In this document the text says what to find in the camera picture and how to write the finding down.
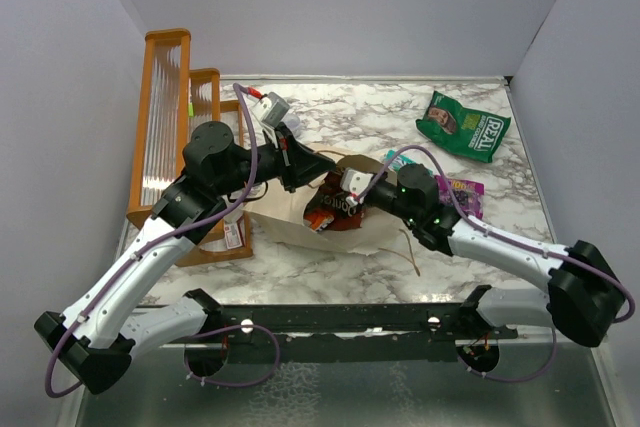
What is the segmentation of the teal snack packet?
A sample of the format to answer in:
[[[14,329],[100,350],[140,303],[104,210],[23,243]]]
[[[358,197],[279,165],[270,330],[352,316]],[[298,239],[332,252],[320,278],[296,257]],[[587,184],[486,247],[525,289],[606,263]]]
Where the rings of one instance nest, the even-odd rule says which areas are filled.
[[[404,154],[396,154],[395,150],[388,150],[383,159],[384,163],[389,163],[388,168],[394,172],[399,171],[402,167],[409,164],[415,164],[415,161]]]

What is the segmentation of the red snack packet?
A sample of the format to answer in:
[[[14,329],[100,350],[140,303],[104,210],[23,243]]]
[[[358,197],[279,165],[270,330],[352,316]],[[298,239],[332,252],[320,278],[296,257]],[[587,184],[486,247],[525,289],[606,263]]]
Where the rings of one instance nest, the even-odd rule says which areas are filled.
[[[331,212],[334,222],[324,230],[355,230],[361,227],[364,218],[362,205],[350,207],[345,202],[346,193],[341,189],[340,181],[341,176],[338,173],[329,172],[304,210],[304,214],[315,209]]]

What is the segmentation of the beige paper bag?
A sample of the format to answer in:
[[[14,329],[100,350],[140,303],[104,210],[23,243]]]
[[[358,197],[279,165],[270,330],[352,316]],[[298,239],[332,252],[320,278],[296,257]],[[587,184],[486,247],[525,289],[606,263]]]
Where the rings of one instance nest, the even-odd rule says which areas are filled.
[[[381,167],[380,162],[364,155],[329,149],[324,145],[318,147],[337,162],[334,172],[339,175],[346,167],[363,172],[375,172]],[[418,271],[408,228],[401,220],[380,209],[363,207],[361,227],[355,230],[314,232],[304,225],[305,207],[327,174],[293,193],[285,191],[279,181],[272,180],[268,183],[266,195],[248,203],[245,211],[273,242],[334,253],[372,255],[386,251],[405,259]]]

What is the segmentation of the magenta snack packet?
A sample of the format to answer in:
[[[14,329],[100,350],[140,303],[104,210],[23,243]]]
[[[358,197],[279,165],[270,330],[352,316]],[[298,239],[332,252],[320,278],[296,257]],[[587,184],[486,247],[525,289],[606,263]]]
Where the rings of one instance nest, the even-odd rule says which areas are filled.
[[[451,200],[444,179],[440,175],[435,175],[434,178],[438,183],[440,202],[452,206],[453,201]],[[484,185],[471,180],[454,178],[449,178],[448,183],[464,213],[473,215],[477,219],[482,219],[485,193]]]

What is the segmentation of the green crisps bag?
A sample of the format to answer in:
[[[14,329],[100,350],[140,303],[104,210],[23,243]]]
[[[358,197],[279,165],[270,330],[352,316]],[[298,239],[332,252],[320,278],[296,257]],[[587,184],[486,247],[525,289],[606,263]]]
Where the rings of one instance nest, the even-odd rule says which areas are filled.
[[[421,134],[449,154],[491,163],[511,119],[466,108],[435,91],[423,116],[415,123]]]

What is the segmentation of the orange snack packet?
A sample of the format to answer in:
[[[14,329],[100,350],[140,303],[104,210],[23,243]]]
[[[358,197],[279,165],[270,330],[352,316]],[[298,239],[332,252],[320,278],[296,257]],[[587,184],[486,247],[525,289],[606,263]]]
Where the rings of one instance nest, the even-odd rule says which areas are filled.
[[[314,232],[320,232],[334,222],[331,212],[324,209],[315,209],[306,212],[303,216],[304,225]]]

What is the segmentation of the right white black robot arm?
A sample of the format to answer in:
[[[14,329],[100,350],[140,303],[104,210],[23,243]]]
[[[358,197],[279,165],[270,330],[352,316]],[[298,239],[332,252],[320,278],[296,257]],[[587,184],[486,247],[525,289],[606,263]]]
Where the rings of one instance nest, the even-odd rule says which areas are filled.
[[[464,217],[439,199],[436,179],[419,164],[400,169],[395,182],[380,178],[364,196],[367,206],[399,219],[425,248],[496,267],[528,287],[474,291],[459,314],[461,330],[481,338],[494,327],[557,329],[584,347],[597,347],[625,297],[601,252],[591,243],[549,244]]]

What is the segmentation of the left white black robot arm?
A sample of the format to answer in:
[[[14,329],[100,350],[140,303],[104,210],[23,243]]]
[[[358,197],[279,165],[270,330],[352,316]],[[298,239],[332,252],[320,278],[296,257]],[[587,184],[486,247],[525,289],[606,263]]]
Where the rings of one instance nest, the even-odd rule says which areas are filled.
[[[206,294],[136,321],[131,314],[160,277],[190,253],[245,201],[256,183],[272,179],[293,192],[331,171],[329,157],[300,144],[285,124],[263,145],[245,149],[220,121],[199,125],[182,151],[184,168],[153,205],[137,237],[99,281],[63,312],[46,311],[34,329],[51,350],[45,391],[62,363],[79,385],[100,394],[117,383],[134,358],[193,335],[206,342],[220,332],[218,305]]]

